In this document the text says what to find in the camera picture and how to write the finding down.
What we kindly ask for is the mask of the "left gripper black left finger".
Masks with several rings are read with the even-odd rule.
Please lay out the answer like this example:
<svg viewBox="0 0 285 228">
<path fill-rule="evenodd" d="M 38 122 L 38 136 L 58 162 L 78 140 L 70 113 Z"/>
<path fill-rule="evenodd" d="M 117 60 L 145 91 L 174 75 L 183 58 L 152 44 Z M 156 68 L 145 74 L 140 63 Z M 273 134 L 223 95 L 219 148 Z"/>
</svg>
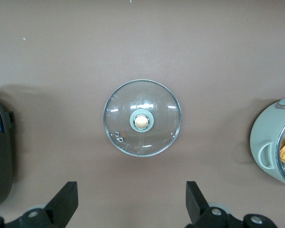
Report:
<svg viewBox="0 0 285 228">
<path fill-rule="evenodd" d="M 76 181 L 67 182 L 44 208 L 31 209 L 6 228 L 65 228 L 78 207 Z"/>
</svg>

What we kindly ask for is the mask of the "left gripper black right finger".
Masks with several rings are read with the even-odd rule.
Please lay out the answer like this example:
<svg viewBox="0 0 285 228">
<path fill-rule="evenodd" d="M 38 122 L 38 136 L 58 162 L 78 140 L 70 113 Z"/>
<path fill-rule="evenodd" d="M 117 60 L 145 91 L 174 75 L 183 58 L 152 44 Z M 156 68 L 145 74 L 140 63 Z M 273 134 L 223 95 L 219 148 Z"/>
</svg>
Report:
<svg viewBox="0 0 285 228">
<path fill-rule="evenodd" d="M 233 217 L 227 207 L 207 202 L 194 181 L 186 182 L 186 209 L 190 218 L 187 228 L 243 227 L 243 222 Z"/>
</svg>

